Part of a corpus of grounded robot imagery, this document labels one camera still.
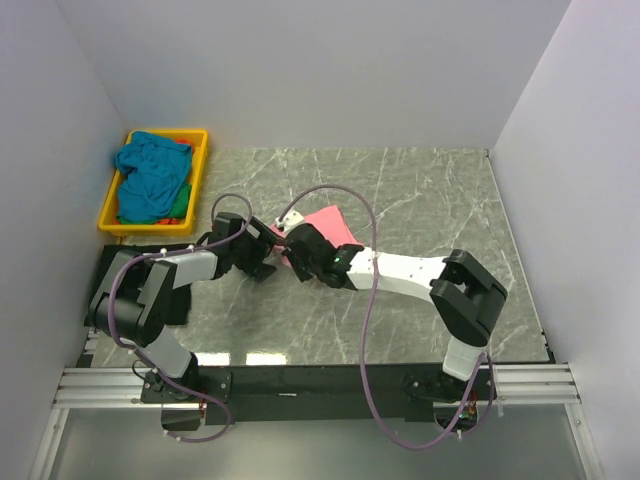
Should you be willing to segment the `pink t shirt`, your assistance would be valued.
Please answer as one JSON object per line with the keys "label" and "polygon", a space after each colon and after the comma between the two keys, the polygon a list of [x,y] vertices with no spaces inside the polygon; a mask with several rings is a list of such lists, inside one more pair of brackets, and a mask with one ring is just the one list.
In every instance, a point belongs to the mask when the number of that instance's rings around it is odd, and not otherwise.
{"label": "pink t shirt", "polygon": [[[336,257],[341,247],[347,246],[356,253],[364,246],[353,236],[351,230],[345,222],[341,210],[336,205],[330,205],[314,213],[303,215],[305,223],[312,225],[327,240],[332,248],[326,254],[318,254],[315,258],[309,258],[314,265],[329,267]],[[271,226],[274,233],[284,238],[285,234],[279,232],[274,224]]]}

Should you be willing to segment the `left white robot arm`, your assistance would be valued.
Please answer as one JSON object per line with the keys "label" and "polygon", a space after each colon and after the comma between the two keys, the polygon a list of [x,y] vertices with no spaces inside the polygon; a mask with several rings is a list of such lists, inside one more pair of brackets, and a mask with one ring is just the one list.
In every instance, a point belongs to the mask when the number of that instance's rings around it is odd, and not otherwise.
{"label": "left white robot arm", "polygon": [[164,389],[173,399],[189,401],[201,387],[198,360],[168,328],[178,313],[180,293],[232,268],[257,282],[268,278],[276,268],[265,259],[279,243],[258,219],[222,212],[194,244],[145,252],[123,248],[97,284],[85,324],[135,349],[166,375]]}

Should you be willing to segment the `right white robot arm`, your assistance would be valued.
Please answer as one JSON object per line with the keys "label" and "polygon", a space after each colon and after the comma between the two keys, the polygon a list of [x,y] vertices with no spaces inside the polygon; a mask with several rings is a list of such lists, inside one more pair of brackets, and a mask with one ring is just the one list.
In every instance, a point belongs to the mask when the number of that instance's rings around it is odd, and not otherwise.
{"label": "right white robot arm", "polygon": [[486,351],[507,299],[503,285],[465,250],[445,257],[376,253],[355,243],[335,247],[313,225],[280,222],[283,256],[302,282],[312,278],[334,289],[382,290],[434,305],[450,340],[442,367],[429,381],[410,387],[425,399],[453,402],[474,386],[472,371]]}

